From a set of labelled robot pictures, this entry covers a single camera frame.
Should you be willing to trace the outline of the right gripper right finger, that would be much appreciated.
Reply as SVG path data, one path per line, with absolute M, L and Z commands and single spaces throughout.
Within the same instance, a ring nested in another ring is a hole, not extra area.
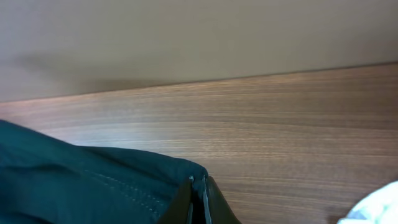
M 208 176 L 205 184 L 203 199 L 206 222 L 211 224 L 241 224 L 221 193 L 214 178 Z

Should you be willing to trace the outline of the black shorts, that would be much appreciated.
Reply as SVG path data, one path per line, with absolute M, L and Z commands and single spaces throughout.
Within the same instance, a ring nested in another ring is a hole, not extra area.
M 157 223 L 187 182 L 177 216 L 211 223 L 207 177 L 185 159 L 77 146 L 1 121 L 2 223 Z

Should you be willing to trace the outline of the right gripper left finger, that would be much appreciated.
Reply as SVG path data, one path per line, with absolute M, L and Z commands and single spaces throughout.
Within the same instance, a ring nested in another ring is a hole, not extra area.
M 167 211 L 157 224 L 187 224 L 191 213 L 192 180 L 187 179 L 177 191 Z

